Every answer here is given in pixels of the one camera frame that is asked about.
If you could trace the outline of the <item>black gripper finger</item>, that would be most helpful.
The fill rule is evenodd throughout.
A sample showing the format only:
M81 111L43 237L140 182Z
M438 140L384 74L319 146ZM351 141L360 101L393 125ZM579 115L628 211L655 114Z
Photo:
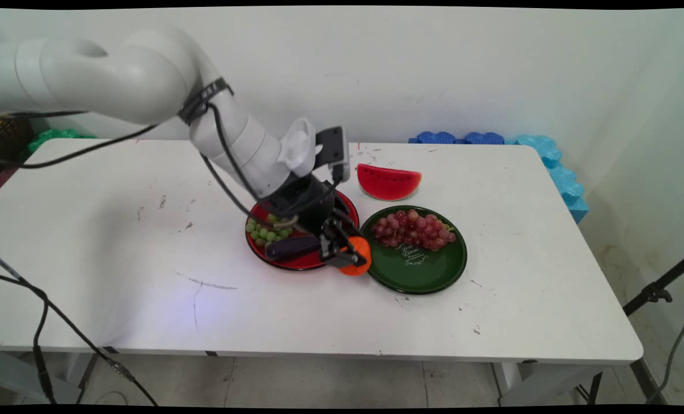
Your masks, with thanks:
M348 215L333 215L332 238L348 239L352 236L363 237L355 222Z
M366 257L362 254L362 247L353 246L352 237L362 237L362 233L355 227L350 230L324 227L320 234L320 261L340 270L348 266L361 269L366 265Z

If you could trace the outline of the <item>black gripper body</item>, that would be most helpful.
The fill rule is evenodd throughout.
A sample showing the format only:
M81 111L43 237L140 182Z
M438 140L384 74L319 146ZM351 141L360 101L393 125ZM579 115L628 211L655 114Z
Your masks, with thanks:
M339 181L320 181L314 175L287 180L278 191L261 199L261 207L270 214L292 219L295 227L318 236L330 219L349 215L349 207L339 196Z

